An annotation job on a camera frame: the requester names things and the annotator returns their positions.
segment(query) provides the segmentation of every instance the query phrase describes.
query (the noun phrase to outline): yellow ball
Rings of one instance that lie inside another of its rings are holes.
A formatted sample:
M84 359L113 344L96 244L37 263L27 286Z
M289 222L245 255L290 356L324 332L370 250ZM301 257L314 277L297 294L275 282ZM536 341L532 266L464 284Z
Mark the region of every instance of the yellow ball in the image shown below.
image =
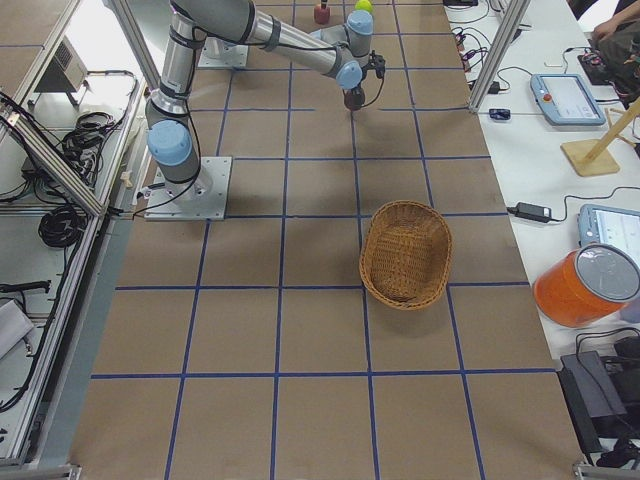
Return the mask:
M354 8L356 10L366 10L367 12L373 14L373 5L369 0L358 0Z

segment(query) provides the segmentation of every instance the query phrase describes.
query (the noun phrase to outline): screen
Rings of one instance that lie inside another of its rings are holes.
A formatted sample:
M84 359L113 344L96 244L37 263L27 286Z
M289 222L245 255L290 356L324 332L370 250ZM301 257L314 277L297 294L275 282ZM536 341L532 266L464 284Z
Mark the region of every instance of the screen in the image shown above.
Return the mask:
M595 118L598 116L575 78L543 77L543 80L553 97L553 104L561 118Z
M602 243L619 248L640 266L640 216L595 210Z

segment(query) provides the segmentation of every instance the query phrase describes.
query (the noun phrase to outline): orange jar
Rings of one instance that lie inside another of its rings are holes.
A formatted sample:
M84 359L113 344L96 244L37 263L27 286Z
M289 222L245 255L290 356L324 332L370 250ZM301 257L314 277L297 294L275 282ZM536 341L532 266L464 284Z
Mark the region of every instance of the orange jar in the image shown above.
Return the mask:
M582 327L620 310L640 294L640 270L621 250L590 244L569 253L533 285L540 310L567 327Z

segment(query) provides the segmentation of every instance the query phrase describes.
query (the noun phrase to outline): wooden stand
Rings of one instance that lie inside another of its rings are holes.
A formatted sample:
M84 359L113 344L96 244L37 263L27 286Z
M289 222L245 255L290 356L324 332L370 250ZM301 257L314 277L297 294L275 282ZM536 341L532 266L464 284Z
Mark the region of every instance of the wooden stand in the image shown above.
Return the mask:
M567 156L576 173L582 177L616 173L620 166L616 163L607 146L620 132L640 115L640 99L631 104L622 117L614 123L600 140L580 140L563 143L560 148Z

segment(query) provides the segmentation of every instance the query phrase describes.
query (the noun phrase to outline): woven basket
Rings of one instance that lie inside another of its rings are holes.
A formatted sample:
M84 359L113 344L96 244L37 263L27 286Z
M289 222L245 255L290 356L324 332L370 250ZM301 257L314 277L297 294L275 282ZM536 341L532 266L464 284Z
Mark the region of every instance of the woven basket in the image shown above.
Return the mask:
M444 292L451 269L451 233L433 208L412 201L383 205L360 255L371 295L400 310L418 310Z

